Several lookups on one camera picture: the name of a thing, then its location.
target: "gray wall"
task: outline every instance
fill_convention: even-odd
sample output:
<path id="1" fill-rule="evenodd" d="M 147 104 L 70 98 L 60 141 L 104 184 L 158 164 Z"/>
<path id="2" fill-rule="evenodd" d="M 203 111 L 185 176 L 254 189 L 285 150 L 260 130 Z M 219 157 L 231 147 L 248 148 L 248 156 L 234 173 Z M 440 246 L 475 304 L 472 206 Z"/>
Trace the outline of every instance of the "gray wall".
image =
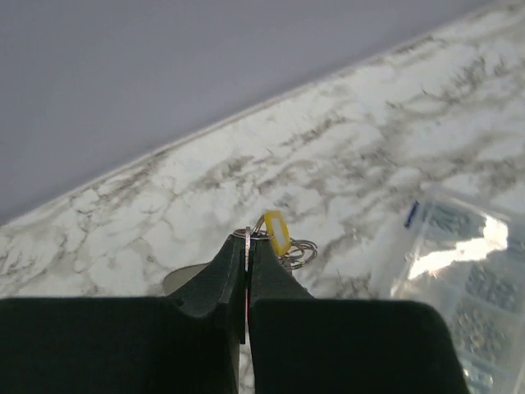
<path id="1" fill-rule="evenodd" d="M 2 0 L 0 222 L 488 0 Z"/>

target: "white marble table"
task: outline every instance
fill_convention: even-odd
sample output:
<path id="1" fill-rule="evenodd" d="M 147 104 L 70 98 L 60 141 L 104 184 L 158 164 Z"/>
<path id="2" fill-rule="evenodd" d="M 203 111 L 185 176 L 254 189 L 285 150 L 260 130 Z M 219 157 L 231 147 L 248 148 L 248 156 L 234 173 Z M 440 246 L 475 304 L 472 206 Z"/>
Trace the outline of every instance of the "white marble table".
<path id="1" fill-rule="evenodd" d="M 524 84 L 523 1 L 480 11 L 0 228 L 0 295 L 160 295 L 278 208 L 320 246 L 297 278 L 366 296 L 371 242 L 430 183 L 525 212 Z"/>

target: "clear plastic box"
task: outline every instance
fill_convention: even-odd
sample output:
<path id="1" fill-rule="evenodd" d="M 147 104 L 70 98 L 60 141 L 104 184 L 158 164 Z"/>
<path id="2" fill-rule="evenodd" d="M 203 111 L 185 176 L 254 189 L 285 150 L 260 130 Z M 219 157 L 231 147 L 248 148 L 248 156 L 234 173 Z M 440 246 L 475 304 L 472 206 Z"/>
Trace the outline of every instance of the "clear plastic box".
<path id="1" fill-rule="evenodd" d="M 521 392 L 525 221 L 440 187 L 414 207 L 397 247 L 409 252 L 382 278 L 381 295 L 437 309 L 472 393 Z"/>

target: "transparent organizer box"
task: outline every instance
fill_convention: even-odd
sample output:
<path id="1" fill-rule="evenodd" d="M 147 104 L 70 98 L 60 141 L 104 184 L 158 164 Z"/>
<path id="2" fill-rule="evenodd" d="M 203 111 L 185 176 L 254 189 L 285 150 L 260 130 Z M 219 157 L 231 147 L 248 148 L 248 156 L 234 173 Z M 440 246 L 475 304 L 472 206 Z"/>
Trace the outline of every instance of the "transparent organizer box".
<path id="1" fill-rule="evenodd" d="M 389 296 L 441 313 L 472 394 L 523 392 L 525 222 L 441 188 L 417 208 Z"/>

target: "metal wire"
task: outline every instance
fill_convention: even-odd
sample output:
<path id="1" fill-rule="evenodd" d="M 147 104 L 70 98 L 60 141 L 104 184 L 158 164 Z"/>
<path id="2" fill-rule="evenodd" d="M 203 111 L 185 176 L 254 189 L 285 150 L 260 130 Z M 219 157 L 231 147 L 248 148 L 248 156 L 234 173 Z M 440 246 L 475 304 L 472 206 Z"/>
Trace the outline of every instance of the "metal wire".
<path id="1" fill-rule="evenodd" d="M 265 230 L 262 230 L 264 225 L 264 216 L 261 216 L 250 235 L 252 240 L 269 240 L 271 237 Z M 246 231 L 249 227 L 238 228 L 233 231 L 233 236 L 244 239 Z M 317 257 L 317 245 L 308 240 L 295 240 L 290 238 L 291 247 L 285 255 L 277 257 L 284 268 L 295 270 L 304 267 Z"/>

